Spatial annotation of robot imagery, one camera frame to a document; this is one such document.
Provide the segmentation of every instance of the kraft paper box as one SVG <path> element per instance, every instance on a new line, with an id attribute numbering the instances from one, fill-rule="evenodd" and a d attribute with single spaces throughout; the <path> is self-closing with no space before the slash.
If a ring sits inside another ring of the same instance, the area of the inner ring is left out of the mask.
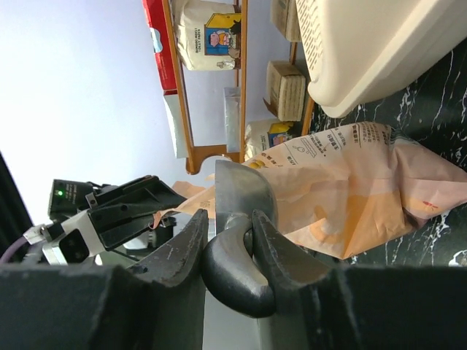
<path id="1" fill-rule="evenodd" d="M 301 120 L 306 79 L 287 61 L 270 61 L 267 71 L 268 110 L 283 122 Z"/>

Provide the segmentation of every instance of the paper bag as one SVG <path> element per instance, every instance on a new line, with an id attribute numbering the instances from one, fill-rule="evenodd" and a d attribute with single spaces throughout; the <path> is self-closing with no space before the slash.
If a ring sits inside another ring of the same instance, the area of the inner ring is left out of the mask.
<path id="1" fill-rule="evenodd" d="M 362 122 L 302 136 L 245 163 L 270 182 L 278 230 L 338 258 L 422 227 L 467 201 L 467 173 L 388 125 Z M 177 210 L 214 215 L 210 187 Z"/>

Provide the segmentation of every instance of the wooden shelf frame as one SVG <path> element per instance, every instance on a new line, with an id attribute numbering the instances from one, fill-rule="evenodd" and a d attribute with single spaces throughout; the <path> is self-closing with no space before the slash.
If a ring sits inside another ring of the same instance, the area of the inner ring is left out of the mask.
<path id="1" fill-rule="evenodd" d="M 241 87 L 240 93 L 240 126 L 239 126 L 239 152 L 227 152 L 225 144 L 215 144 L 209 146 L 196 146 L 193 141 L 193 132 L 191 129 L 190 110 L 186 96 L 185 80 L 183 78 L 182 61 L 177 52 L 177 39 L 175 37 L 173 16 L 169 0 L 162 0 L 164 17 L 169 35 L 169 48 L 171 53 L 172 65 L 174 67 L 177 94 L 180 101 L 180 111 L 182 116 L 182 127 L 184 139 L 187 147 L 188 157 L 186 158 L 185 168 L 189 174 L 195 175 L 201 170 L 201 165 L 209 157 L 223 156 L 232 159 L 233 162 L 243 163 L 245 152 L 245 123 L 247 112 L 247 38 L 248 38 L 248 0 L 242 0 L 242 37 L 240 53 L 240 70 L 235 71 L 235 86 Z M 239 6 L 239 0 L 235 0 L 235 5 Z M 290 45 L 290 62 L 295 63 L 297 53 L 297 43 Z M 312 120 L 314 101 L 308 98 L 304 126 L 302 135 L 306 135 Z"/>

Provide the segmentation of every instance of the white wall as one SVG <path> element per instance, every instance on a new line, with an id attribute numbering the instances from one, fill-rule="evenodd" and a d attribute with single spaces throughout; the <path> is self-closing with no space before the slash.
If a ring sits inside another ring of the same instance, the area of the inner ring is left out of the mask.
<path id="1" fill-rule="evenodd" d="M 250 1 L 248 120 L 269 117 L 267 62 L 288 56 L 269 6 Z M 225 142 L 222 96 L 233 72 L 186 71 L 185 80 L 196 144 Z M 208 185 L 215 162 L 189 176 L 174 158 L 140 0 L 0 0 L 0 150 L 36 224 L 47 221 L 53 179 L 122 184 L 154 174 Z M 228 312 L 215 324 L 237 317 Z M 232 334 L 249 339 L 250 320 L 238 317 Z M 223 336 L 213 330 L 209 344 L 240 349 Z"/>

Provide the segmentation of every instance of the purple cable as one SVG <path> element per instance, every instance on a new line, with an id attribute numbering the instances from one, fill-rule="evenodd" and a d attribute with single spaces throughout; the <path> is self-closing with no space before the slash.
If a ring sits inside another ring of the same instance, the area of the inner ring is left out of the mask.
<path id="1" fill-rule="evenodd" d="M 16 251 L 28 243 L 28 240 L 24 238 L 24 236 L 19 237 L 11 246 L 5 250 L 5 253 L 0 257 L 0 264 L 8 263 L 13 255 L 15 255 Z"/>

